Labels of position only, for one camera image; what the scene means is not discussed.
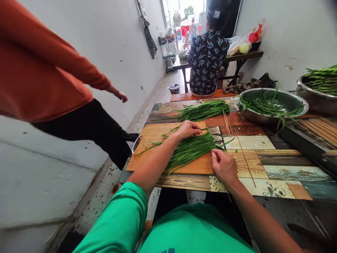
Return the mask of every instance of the hair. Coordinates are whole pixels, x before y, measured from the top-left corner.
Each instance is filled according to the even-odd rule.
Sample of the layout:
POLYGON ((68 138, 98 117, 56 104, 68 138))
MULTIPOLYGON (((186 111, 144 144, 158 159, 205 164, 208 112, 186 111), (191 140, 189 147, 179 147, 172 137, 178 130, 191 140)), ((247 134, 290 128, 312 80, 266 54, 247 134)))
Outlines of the hair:
POLYGON ((232 0, 211 0, 207 10, 208 30, 221 31, 231 15, 232 0), (219 18, 214 18, 214 11, 220 11, 219 18))

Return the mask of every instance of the green sleeve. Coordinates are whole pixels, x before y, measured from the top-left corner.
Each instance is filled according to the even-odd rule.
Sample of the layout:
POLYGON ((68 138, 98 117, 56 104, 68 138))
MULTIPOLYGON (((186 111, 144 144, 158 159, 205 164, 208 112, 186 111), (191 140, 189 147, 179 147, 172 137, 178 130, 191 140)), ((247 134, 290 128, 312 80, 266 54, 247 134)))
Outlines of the green sleeve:
POLYGON ((133 252, 147 216, 144 190, 125 183, 73 253, 133 252))

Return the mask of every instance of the wooden cutting board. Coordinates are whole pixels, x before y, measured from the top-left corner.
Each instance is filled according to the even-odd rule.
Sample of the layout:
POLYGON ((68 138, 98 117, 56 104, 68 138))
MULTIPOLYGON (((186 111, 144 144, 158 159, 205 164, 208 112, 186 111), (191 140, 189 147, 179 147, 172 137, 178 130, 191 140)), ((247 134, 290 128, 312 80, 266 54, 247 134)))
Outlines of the wooden cutting board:
MULTIPOLYGON (((196 122, 202 129, 206 128, 205 122, 196 122)), ((181 123, 167 123, 167 124, 150 124, 146 125, 141 131, 141 140, 135 150, 134 154, 131 157, 131 160, 126 168, 127 171, 136 171, 140 164, 148 159, 150 154, 154 152, 158 147, 154 147, 145 151, 140 155, 139 154, 145 149, 152 146, 149 142, 162 142, 165 138, 162 138, 161 135, 167 133, 170 129, 173 129, 179 126, 181 123)), ((178 169, 173 172, 173 174, 195 174, 195 175, 214 175, 212 169, 211 153, 204 154, 203 156, 195 159, 193 162, 188 165, 178 169)))

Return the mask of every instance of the shoe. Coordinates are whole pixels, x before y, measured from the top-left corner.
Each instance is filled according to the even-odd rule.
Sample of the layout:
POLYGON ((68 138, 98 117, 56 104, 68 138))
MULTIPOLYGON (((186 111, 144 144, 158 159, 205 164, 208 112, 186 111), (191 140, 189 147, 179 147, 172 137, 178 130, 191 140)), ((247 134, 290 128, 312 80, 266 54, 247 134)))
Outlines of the shoe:
POLYGON ((138 136, 139 136, 138 133, 126 134, 125 140, 135 142, 137 140, 138 136))

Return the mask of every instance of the white wall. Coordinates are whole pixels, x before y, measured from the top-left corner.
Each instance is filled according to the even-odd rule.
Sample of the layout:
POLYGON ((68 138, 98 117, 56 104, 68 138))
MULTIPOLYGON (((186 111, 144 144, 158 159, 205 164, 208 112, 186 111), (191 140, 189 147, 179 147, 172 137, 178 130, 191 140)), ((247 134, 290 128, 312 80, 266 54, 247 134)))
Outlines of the white wall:
MULTIPOLYGON (((155 59, 135 0, 19 1, 127 94, 129 101, 122 104, 108 92, 93 90, 105 110, 126 129, 165 73, 157 42, 159 32, 165 30, 160 0, 143 0, 158 45, 155 59)), ((108 155, 92 141, 61 140, 25 122, 0 116, 0 126, 0 231, 71 215, 108 155)), ((34 244, 40 252, 56 228, 48 230, 45 238, 40 238, 44 227, 14 230, 13 240, 0 251, 21 252, 34 244), (25 247, 15 247, 16 238, 28 231, 31 238, 25 247)))
MULTIPOLYGON (((281 90, 295 90, 305 68, 336 64, 336 17, 330 0, 243 0, 235 35, 245 35, 265 18, 261 59, 247 60, 243 82, 265 72, 281 90)), ((230 64, 227 75, 235 71, 230 64)))

